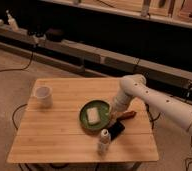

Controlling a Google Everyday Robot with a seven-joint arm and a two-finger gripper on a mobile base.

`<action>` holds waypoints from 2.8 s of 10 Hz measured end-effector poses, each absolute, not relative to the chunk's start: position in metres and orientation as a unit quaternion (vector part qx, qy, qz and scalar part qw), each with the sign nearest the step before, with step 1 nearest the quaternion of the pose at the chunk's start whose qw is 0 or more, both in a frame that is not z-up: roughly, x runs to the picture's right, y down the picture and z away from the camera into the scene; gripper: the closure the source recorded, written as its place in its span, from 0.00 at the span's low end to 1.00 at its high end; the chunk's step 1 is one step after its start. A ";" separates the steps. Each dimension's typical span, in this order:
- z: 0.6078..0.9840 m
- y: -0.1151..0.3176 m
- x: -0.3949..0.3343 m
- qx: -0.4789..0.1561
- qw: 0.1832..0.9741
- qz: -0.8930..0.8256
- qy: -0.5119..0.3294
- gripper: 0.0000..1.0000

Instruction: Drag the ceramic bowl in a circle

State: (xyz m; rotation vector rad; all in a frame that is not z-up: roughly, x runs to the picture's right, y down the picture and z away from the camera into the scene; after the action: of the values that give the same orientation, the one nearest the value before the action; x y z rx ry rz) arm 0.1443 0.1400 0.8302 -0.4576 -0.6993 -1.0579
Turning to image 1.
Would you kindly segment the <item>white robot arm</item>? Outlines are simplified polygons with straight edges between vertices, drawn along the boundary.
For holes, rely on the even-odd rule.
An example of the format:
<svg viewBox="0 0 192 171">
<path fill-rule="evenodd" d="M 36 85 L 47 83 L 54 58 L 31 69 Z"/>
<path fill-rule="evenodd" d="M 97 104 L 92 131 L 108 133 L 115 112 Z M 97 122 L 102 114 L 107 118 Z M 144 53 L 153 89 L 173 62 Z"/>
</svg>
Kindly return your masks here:
<svg viewBox="0 0 192 171">
<path fill-rule="evenodd" d="M 141 74 L 126 75 L 119 79 L 118 92 L 111 102 L 112 121 L 128 109 L 135 97 L 155 107 L 192 135 L 192 105 L 147 87 L 146 78 Z"/>
</svg>

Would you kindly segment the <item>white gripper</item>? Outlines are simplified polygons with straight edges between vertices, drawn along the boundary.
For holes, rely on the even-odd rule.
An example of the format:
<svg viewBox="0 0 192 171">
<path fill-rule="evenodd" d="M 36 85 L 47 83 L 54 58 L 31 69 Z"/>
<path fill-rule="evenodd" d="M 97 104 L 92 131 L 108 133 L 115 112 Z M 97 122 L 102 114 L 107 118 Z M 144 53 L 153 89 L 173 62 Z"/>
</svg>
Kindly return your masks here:
<svg viewBox="0 0 192 171">
<path fill-rule="evenodd" d="M 115 96 L 111 104 L 111 110 L 113 112 L 124 112 L 128 109 L 130 102 L 130 97 Z"/>
</svg>

